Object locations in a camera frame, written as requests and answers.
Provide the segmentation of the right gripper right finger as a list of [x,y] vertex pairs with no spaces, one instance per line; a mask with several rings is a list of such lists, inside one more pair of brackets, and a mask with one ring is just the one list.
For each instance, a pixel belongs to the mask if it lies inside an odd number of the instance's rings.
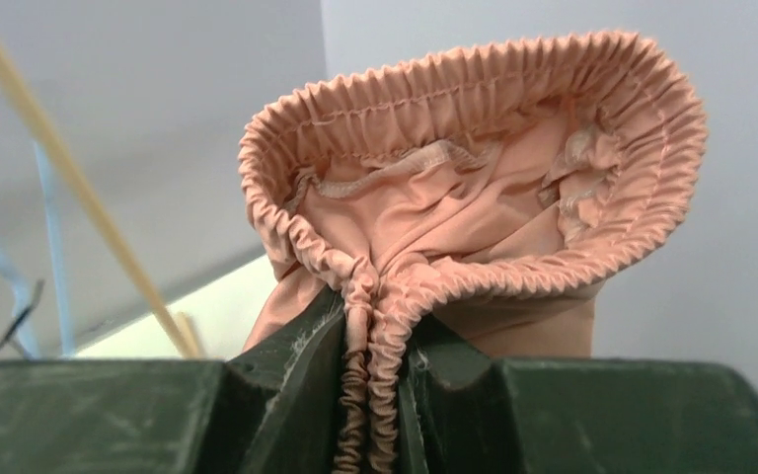
[[492,359],[427,316],[398,394],[401,473],[758,473],[758,394],[724,365]]

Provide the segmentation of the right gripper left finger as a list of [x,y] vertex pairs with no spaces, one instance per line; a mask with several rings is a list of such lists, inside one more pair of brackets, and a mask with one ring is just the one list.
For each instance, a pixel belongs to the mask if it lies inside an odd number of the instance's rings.
[[329,473],[343,302],[229,361],[0,361],[0,473]]

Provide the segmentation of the pink shorts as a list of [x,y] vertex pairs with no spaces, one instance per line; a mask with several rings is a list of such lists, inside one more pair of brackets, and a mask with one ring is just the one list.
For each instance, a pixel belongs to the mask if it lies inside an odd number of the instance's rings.
[[338,292],[333,469],[390,473],[419,321],[433,314],[489,356],[589,356],[598,291],[684,220],[707,137],[688,77],[619,31],[307,85],[240,141],[248,219],[277,281],[247,344]]

